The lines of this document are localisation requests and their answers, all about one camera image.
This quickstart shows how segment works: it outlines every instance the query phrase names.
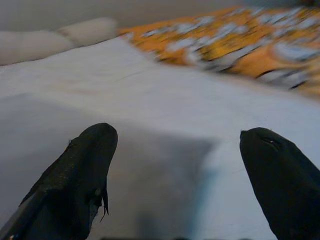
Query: wall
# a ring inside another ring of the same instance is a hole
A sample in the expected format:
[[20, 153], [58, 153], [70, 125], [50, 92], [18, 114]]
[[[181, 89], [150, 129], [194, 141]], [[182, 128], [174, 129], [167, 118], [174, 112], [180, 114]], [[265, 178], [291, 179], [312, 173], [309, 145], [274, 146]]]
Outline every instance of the wall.
[[0, 0], [0, 31], [57, 29], [101, 16], [122, 27], [191, 16], [242, 3], [292, 5], [296, 0]]

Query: mattress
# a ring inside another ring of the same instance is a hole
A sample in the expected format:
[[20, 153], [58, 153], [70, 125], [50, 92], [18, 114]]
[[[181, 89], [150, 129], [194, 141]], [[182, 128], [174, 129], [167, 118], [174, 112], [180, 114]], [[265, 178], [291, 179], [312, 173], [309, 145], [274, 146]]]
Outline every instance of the mattress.
[[[141, 231], [151, 228], [155, 238], [276, 239], [241, 159], [241, 130], [272, 129], [320, 167], [318, 102], [244, 77], [155, 63], [120, 38], [0, 67], [0, 105], [0, 191], [5, 196], [0, 225], [68, 140], [97, 122], [117, 129], [119, 147], [109, 171], [111, 214], [94, 222], [90, 240], [141, 237]], [[24, 147], [15, 150], [15, 141]], [[170, 194], [160, 200], [152, 198], [155, 189], [165, 189], [159, 182], [142, 184], [156, 171], [155, 160], [172, 170], [165, 175]], [[184, 184], [187, 178], [175, 176], [192, 169], [196, 160], [201, 174], [194, 188]], [[139, 181], [133, 180], [135, 173], [142, 177]], [[173, 197], [189, 195], [194, 205], [182, 224], [172, 216], [176, 205], [169, 204]], [[151, 203], [139, 218], [142, 224], [133, 218], [138, 206], [131, 204], [133, 198]], [[168, 226], [178, 222], [182, 226]]]

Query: orange patterned fabric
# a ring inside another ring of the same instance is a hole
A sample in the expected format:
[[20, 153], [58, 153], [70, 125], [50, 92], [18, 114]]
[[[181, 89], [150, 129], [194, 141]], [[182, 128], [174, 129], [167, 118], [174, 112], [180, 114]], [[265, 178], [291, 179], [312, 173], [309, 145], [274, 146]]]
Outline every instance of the orange patterned fabric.
[[121, 34], [168, 64], [242, 74], [288, 89], [305, 83], [299, 88], [314, 92], [320, 85], [318, 8], [233, 7]]

